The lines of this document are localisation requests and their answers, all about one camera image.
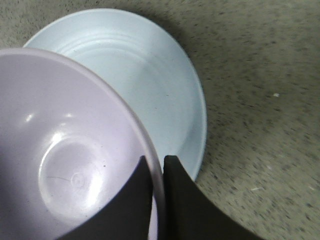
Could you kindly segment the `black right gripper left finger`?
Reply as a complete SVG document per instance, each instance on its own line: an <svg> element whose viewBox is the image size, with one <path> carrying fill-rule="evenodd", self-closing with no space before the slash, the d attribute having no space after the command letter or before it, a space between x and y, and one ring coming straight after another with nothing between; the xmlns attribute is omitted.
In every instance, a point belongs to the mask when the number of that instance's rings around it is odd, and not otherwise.
<svg viewBox="0 0 320 240"><path fill-rule="evenodd" d="M146 240L152 210L153 184L145 156L121 190L97 214L61 240Z"/></svg>

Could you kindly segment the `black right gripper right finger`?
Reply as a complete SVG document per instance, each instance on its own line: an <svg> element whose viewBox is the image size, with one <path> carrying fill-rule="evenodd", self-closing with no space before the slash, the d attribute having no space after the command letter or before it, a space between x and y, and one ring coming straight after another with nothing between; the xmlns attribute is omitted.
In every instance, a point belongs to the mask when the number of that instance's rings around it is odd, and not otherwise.
<svg viewBox="0 0 320 240"><path fill-rule="evenodd" d="M196 186L175 155L164 158L167 240L260 240L232 220Z"/></svg>

